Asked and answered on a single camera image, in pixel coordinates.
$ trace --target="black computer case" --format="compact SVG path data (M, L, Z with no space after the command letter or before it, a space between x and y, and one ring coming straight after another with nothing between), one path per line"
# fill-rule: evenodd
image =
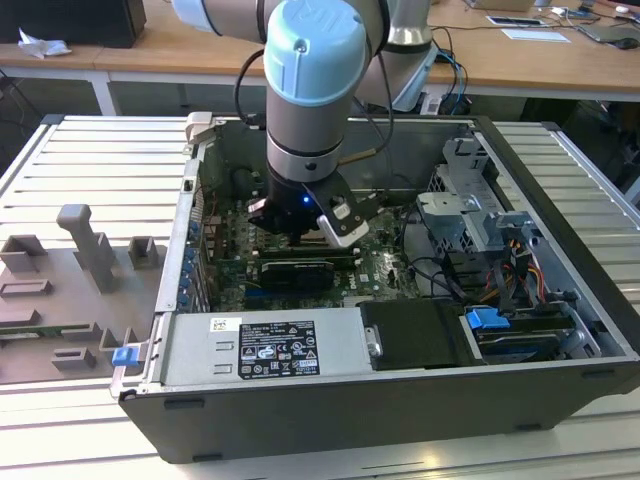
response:
M147 18L142 0L0 0L0 42L18 28L44 40L130 48Z

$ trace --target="motherboard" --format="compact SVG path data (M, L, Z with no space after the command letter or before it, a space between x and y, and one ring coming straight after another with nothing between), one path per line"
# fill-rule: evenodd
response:
M215 202L205 221L213 311L350 307L420 296L399 249L403 207L386 209L370 222L370 235L340 250L313 231L289 245L288 236L249 222L249 203Z

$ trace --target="blue drive latch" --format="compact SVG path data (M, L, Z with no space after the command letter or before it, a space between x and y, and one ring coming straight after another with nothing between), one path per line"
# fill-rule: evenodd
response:
M137 367L140 365L139 355L140 347L119 347L113 352L111 364L114 367Z
M498 315L497 308L474 308L465 315L471 329L509 328L511 324L505 317Z

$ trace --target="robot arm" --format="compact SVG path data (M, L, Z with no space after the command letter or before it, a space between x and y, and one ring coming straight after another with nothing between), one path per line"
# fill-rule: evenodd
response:
M415 70L430 48L429 2L173 2L178 16L197 28L266 43L269 197L253 206L252 221L273 233L290 233L294 241L317 224L338 247L364 236L377 204L373 199L358 203L337 172L351 101L362 85L360 98L371 101L383 92L384 102L377 103L388 102L379 66L368 74L385 46L392 63L394 57L404 57L404 65L394 71L399 72L396 83L406 83L407 72ZM409 10L420 10L422 20ZM407 27L410 18L415 27ZM387 45L389 38L395 43Z

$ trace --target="warning label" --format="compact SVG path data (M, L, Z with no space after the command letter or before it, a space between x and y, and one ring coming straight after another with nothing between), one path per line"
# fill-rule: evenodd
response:
M244 323L238 375L243 380L320 375L313 322Z

